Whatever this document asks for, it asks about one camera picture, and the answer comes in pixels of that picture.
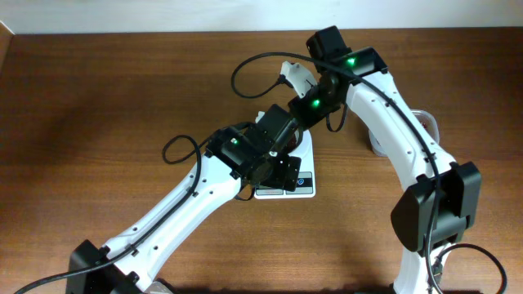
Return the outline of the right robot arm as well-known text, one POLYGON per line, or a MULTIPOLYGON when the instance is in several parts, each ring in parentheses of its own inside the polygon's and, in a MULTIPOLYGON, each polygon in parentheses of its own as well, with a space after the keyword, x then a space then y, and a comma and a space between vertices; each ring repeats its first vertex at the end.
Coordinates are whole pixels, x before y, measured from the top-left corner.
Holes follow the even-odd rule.
POLYGON ((337 27, 314 33, 306 60, 320 79, 285 61, 280 77, 297 93, 289 103, 303 128, 338 110, 351 111, 367 126, 389 158, 404 191, 391 212, 403 245, 396 293, 439 293, 450 251, 460 248, 476 219, 481 174, 458 164, 439 146, 401 97, 386 63, 372 47, 352 51, 337 27))

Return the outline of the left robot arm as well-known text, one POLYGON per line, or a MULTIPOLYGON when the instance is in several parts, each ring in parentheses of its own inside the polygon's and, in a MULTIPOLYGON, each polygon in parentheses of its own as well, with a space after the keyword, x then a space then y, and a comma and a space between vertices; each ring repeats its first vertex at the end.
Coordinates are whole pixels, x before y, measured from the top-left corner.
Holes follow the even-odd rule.
POLYGON ((291 141, 303 126, 272 105, 256 122, 216 130, 194 145, 196 163, 138 222, 102 247, 81 243, 69 260, 68 293, 143 293, 171 254, 220 206, 247 185, 293 191, 302 163, 291 141))

